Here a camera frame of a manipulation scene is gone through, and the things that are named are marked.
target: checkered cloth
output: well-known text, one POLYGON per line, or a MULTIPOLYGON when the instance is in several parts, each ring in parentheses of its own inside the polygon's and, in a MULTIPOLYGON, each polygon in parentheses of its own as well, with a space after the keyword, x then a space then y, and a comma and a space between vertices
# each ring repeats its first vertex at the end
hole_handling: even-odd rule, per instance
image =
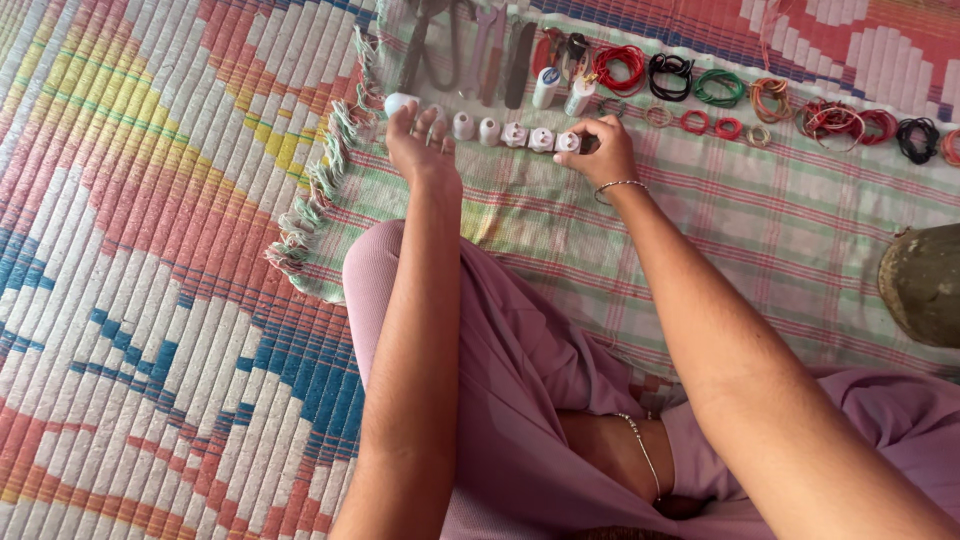
MULTIPOLYGON (((385 2, 380 10, 375 75, 390 90, 413 18, 399 1, 385 2)), ((698 73, 720 67, 747 82, 761 76, 753 68, 683 48, 668 49, 658 41, 561 15, 531 16, 540 26, 581 32, 595 45, 633 43, 648 58, 660 51, 695 58, 698 73)), ((445 17, 435 18, 428 42, 434 62, 450 66, 451 59, 443 56, 449 47, 440 45, 449 40, 445 17)), ((460 27, 476 28, 468 23, 460 27)), ((473 35, 461 40, 469 54, 473 35)), ((478 122, 492 116, 554 131, 574 122, 560 106, 563 89, 554 107, 537 110, 530 102, 533 86, 531 76, 519 110, 506 110, 502 104, 486 109, 428 84, 420 87, 419 95, 425 104, 443 105, 451 117, 466 110, 478 122)), ((791 92, 797 104, 825 95, 816 86, 792 86, 791 92)), ((588 115, 596 114, 600 97, 593 98, 588 115)), ((897 232, 960 218, 956 169, 940 158, 914 165, 892 140, 847 154, 829 152, 790 122, 769 127, 773 140, 765 148, 749 145, 743 136, 727 141, 713 130, 697 136, 683 131, 677 119, 656 129, 641 115, 655 103, 648 90, 627 101, 622 120, 634 138, 640 179, 803 361, 960 376, 960 355, 912 342, 891 320, 876 288, 879 258, 897 232)), ((686 109, 702 109, 713 121, 732 116, 747 127, 758 123, 748 100, 733 110, 709 107, 692 96, 666 106, 676 117, 686 109)), ((319 232, 322 245, 294 276, 301 289, 341 299, 340 270, 350 244, 373 224, 403 216, 406 183, 387 159, 384 131, 383 122, 358 131, 346 176, 319 232)), ((826 145, 843 148, 849 142, 830 139, 826 145)), ((549 154, 476 142, 459 145, 457 165, 465 184, 466 238, 532 283, 622 359, 655 375, 675 376, 630 237, 613 210, 593 200, 579 174, 556 165, 549 154)))

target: white plastic cylinder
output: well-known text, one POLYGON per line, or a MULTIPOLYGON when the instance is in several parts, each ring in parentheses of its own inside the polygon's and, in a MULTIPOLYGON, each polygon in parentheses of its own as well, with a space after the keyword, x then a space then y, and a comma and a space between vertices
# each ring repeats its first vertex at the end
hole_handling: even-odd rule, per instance
POLYGON ((449 124, 446 123, 446 112, 444 112, 444 108, 443 108, 443 107, 441 107, 441 106, 439 106, 439 105, 437 105, 437 104, 435 103, 435 104, 431 105, 430 107, 427 107, 427 108, 424 109, 423 111, 424 111, 424 112, 427 112, 428 110, 431 110, 431 109, 437 110, 437 117, 433 119, 434 123, 443 120, 444 125, 445 125, 445 126, 449 126, 449 124))
POLYGON ((387 113, 387 117, 394 115, 394 112, 397 112, 401 107, 406 105, 410 100, 417 102, 417 105, 420 105, 420 98, 417 96, 412 96, 410 94, 401 94, 400 92, 394 92, 387 96, 387 99, 383 100, 383 111, 387 113))
POLYGON ((500 142, 500 124, 492 118, 480 121, 480 144, 496 146, 500 142))
POLYGON ((556 67, 544 67, 537 77, 537 87, 534 88, 534 107, 546 109, 553 102, 553 94, 560 84, 560 70, 556 67))
POLYGON ((527 129, 517 122, 504 124, 500 140, 506 142, 507 146, 511 148, 523 146, 527 141, 527 129))
POLYGON ((590 98, 597 91, 595 83, 588 83, 583 77, 578 77, 570 89, 570 95, 566 98, 564 112, 567 116, 580 116, 587 108, 590 98))
POLYGON ((461 110, 453 116, 453 136, 457 140, 470 140, 473 138, 473 132, 476 126, 473 124, 473 116, 461 110))
POLYGON ((557 135, 557 142, 553 146, 554 152, 580 153, 580 136, 571 132, 557 135))
POLYGON ((530 141, 527 143, 527 146, 534 152, 549 152, 553 150, 553 132, 546 128, 536 128, 530 134, 530 141))

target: foot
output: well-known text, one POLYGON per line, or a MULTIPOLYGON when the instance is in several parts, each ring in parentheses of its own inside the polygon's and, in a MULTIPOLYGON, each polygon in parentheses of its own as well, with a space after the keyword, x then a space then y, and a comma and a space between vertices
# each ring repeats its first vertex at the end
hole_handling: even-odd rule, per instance
POLYGON ((570 450, 647 503, 653 504, 673 490, 673 455, 663 422, 634 419, 657 470, 658 493, 650 464, 625 419, 569 410, 558 410, 557 415, 570 450))

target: person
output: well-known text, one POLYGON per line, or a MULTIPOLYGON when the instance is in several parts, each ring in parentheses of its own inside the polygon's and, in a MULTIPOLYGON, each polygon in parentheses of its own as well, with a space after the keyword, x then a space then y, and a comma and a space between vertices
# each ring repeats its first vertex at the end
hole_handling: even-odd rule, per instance
POLYGON ((367 400, 332 538, 960 538, 960 387, 805 368, 660 211, 616 117, 573 126, 599 144, 555 160, 636 246, 688 398, 659 419, 624 365, 460 237, 455 144, 416 115, 386 139, 406 220, 344 265, 367 400))

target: green wire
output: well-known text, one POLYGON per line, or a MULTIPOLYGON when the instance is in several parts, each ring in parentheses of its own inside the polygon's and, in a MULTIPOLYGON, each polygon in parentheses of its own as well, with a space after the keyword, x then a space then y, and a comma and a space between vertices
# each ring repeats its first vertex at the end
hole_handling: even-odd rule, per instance
POLYGON ((743 84, 743 81, 726 69, 708 69, 699 79, 693 82, 693 95, 697 96, 697 99, 707 105, 714 105, 723 109, 732 109, 735 107, 736 103, 740 101, 740 98, 746 93, 747 86, 743 84), (722 85, 730 95, 727 97, 716 97, 707 93, 704 89, 704 83, 707 81, 714 81, 722 85))

